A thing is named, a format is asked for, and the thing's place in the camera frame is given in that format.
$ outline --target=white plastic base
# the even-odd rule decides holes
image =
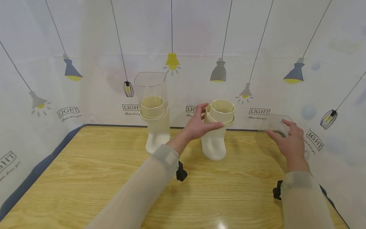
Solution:
[[[170,121],[169,110],[157,119],[148,119],[140,114],[142,120],[147,122],[147,130],[149,132],[146,141],[146,152],[152,154],[162,144],[170,140]]]
[[[202,153],[205,157],[210,160],[222,160],[226,156],[226,147],[224,142],[226,129],[234,123],[235,118],[232,122],[225,124],[225,126],[218,130],[213,130],[201,137],[201,148]],[[205,123],[212,123],[210,119],[210,113],[205,113]]]

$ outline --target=hand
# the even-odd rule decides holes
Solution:
[[[267,135],[277,144],[280,152],[287,161],[287,170],[310,171],[305,160],[304,131],[296,123],[282,119],[282,122],[290,127],[289,137],[283,138],[272,130],[266,130]]]
[[[193,117],[188,121],[187,125],[182,130],[182,133],[187,136],[189,141],[200,138],[209,131],[217,130],[224,127],[224,124],[222,122],[202,122],[205,117],[207,106],[208,103],[198,104],[196,106],[196,112],[194,113]]]

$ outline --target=sleeve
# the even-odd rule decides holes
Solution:
[[[310,173],[287,173],[281,199],[285,229],[334,229],[325,197]]]
[[[151,206],[176,174],[178,160],[177,152],[161,145],[86,228],[140,228]]]

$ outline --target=black clamp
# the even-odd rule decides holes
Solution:
[[[183,169],[183,164],[178,161],[178,171],[176,172],[177,174],[177,180],[179,181],[184,181],[184,179],[187,177],[187,172]]]
[[[282,181],[277,181],[277,187],[272,190],[273,198],[281,200],[281,184]]]

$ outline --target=table surface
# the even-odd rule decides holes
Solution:
[[[171,129],[172,135],[179,132]],[[0,222],[0,228],[84,228],[149,156],[146,128],[83,127]],[[142,228],[283,228],[284,157],[265,133],[227,131],[227,155],[211,161],[192,141]],[[329,204],[336,228],[347,228]]]

